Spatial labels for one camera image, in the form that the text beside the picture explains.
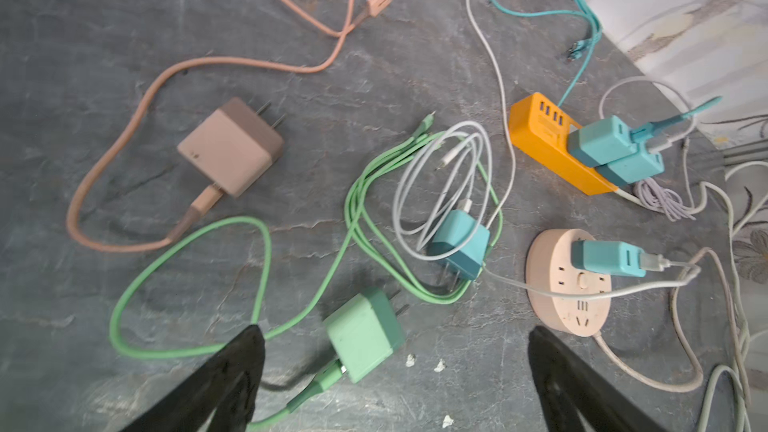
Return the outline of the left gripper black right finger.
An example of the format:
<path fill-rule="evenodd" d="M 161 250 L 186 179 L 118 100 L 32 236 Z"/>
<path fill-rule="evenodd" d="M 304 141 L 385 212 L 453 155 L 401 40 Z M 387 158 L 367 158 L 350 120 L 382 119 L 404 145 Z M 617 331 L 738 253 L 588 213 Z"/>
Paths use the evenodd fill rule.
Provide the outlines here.
<path fill-rule="evenodd" d="M 529 334 L 528 361 L 550 431 L 661 431 L 549 329 Z"/>

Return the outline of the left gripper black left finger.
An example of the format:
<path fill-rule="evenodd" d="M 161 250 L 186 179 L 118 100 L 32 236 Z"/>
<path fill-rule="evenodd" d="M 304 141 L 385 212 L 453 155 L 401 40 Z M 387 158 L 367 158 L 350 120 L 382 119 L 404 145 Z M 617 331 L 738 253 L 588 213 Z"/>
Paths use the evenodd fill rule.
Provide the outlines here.
<path fill-rule="evenodd" d="M 254 412 L 265 339 L 250 325 L 126 431 L 244 431 Z"/>

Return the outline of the round pink power socket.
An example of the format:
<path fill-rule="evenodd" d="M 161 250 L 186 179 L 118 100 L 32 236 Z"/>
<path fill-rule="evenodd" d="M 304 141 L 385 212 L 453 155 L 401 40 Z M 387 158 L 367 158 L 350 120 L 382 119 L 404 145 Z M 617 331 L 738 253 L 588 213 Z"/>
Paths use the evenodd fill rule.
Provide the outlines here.
<path fill-rule="evenodd" d="M 534 239 L 526 258 L 525 284 L 538 318 L 549 328 L 579 337 L 600 332 L 611 305 L 609 299 L 592 297 L 612 290 L 611 277 L 572 264 L 571 244 L 592 239 L 581 229 L 546 230 Z"/>

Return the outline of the light green charger adapter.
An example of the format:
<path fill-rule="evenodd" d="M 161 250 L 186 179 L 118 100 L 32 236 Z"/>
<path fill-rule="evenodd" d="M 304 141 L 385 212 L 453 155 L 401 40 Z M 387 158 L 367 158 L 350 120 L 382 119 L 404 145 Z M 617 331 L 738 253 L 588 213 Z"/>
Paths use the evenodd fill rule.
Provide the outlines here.
<path fill-rule="evenodd" d="M 405 343 L 389 298 L 376 287 L 355 295 L 323 324 L 352 383 L 360 382 Z"/>

